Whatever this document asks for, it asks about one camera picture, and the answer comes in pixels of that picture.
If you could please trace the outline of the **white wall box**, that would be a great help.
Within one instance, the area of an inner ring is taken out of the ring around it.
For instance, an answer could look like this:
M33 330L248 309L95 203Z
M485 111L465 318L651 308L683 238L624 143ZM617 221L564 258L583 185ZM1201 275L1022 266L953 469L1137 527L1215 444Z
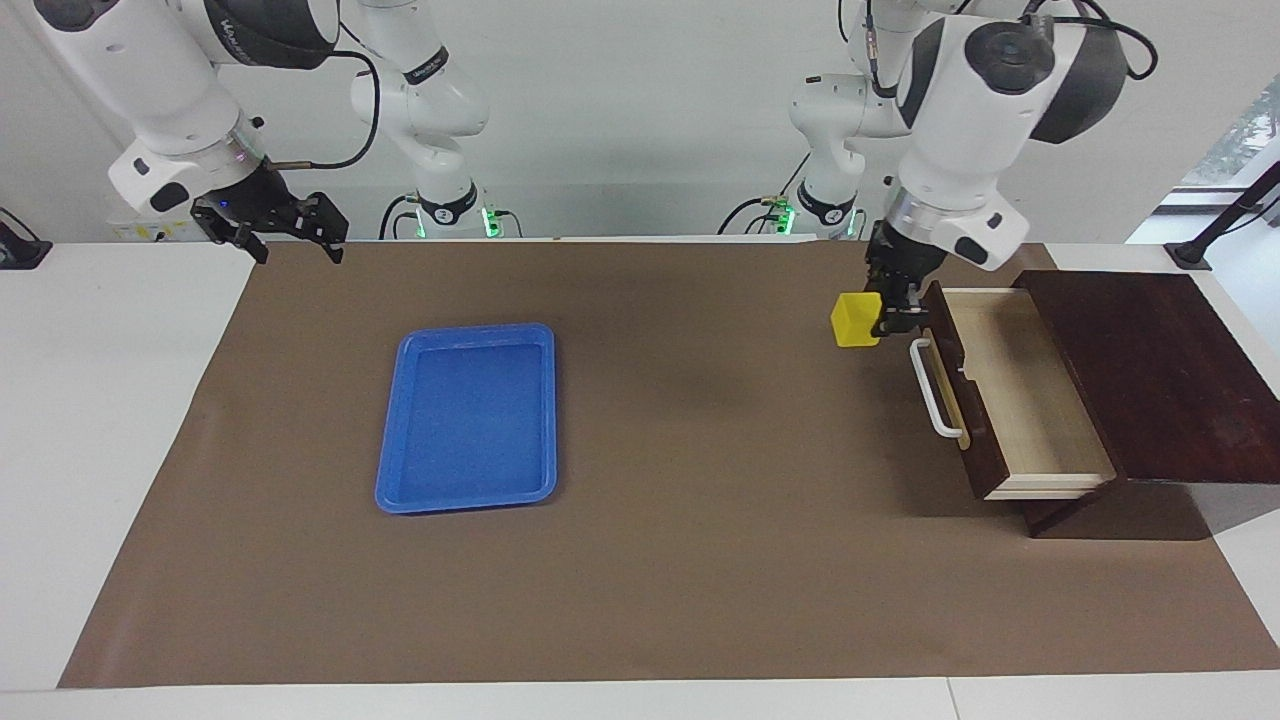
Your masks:
M132 218L110 220L108 227L122 242L204 242L204 232L189 218Z

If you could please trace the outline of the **tan handle backplate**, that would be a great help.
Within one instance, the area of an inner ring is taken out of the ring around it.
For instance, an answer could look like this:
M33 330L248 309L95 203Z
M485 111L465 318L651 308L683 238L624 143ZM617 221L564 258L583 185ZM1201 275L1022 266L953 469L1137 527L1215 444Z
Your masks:
M945 365L945 360L941 354L940 341L934 337L934 333L929 329L924 331L924 338L929 341L927 357L931 366L932 378L936 383L934 395L940 398L946 413L946 421L943 424L950 430L957 432L957 436L955 437L957 447L960 450L969 450L972 445L970 432L966 424L966 419L963 414L959 398L955 392L955 384L950 380L950 377L947 374L947 368Z

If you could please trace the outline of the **brown table mat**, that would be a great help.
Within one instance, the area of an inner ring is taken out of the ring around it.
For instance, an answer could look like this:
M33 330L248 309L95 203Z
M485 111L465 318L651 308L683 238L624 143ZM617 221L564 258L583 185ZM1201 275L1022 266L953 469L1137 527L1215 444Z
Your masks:
M276 243L63 688L1280 669L1210 539L1032 539L901 340L835 346L858 243ZM540 322L559 482L374 500L412 331Z

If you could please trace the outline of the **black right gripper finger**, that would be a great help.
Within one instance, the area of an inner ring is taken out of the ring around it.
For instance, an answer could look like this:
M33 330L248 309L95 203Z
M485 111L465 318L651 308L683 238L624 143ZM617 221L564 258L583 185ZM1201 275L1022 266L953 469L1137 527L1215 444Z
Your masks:
M335 265L342 264L349 223L323 192L294 204L294 237L317 245Z
M195 223L207 240L216 245L230 245L247 252L259 265L269 259L268 246L257 237L251 225L237 225L220 217L211 208L196 208Z

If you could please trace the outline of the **yellow cube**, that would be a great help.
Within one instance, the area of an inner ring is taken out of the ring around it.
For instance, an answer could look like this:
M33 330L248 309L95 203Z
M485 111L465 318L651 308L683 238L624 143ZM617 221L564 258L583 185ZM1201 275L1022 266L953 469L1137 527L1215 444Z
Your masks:
M877 292L840 293L829 314L835 343L841 348L876 347L876 336L883 300Z

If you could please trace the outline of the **window with greenery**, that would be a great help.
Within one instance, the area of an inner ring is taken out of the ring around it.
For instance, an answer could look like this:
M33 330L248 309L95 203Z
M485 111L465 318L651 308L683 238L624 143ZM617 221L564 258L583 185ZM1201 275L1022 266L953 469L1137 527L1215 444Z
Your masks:
M1248 184L1260 158L1280 138L1280 73L1184 174L1179 186L1222 188Z

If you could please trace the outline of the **black table edge mount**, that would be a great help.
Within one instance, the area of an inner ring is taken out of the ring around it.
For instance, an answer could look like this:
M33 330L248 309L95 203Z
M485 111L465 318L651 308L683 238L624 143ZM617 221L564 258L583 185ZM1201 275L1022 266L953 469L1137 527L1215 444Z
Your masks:
M0 270L32 270L52 250L26 222L0 206Z

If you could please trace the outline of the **black clamp stand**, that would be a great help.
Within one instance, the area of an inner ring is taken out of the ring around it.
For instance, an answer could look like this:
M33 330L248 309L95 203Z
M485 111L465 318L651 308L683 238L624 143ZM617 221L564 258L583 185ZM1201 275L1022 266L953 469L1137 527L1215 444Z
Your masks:
M1248 222L1243 222L1243 217L1251 215L1253 219L1262 217L1270 206L1260 209L1258 204L1270 196L1276 187L1280 187L1280 160L1274 161L1263 170L1231 205L1226 206L1194 238L1180 243L1166 243L1165 251L1180 269L1211 270L1204 256L1212 243L1225 234L1244 228Z

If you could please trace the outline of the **dark wooden cabinet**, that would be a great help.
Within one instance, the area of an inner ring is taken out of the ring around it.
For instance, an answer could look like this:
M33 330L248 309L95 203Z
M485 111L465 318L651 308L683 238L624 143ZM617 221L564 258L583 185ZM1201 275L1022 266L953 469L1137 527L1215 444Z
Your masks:
M1280 510L1280 398L1187 274L1023 272L1115 478L1037 539L1202 541Z

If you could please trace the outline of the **white drawer handle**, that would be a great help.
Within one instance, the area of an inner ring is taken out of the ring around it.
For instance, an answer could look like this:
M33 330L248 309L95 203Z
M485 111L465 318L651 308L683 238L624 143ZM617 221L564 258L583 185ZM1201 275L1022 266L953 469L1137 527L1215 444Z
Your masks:
M929 418L933 432L938 437L959 442L966 437L965 430L963 427L954 425L948 416L945 416L942 413L938 392L934 389L931 373L925 366L925 351L929 348L932 348L932 342L925 337L914 340L908 347L908 355L916 379L916 386L920 391L922 401L925 406L925 413Z

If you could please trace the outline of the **dark wooden drawer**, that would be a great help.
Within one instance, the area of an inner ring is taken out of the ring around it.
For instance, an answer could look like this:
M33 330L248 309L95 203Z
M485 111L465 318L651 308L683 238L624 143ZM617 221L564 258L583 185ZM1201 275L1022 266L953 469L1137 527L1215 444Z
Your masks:
M977 498L1073 501L1116 479L1027 291L933 283L925 307L970 432L959 450Z

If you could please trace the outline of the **blue plastic tray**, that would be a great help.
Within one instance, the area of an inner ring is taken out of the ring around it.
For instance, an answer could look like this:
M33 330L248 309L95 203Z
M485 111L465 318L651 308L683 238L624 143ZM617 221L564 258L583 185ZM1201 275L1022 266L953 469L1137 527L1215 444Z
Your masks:
M390 515L539 503L558 486L556 337L541 323L399 343L375 479Z

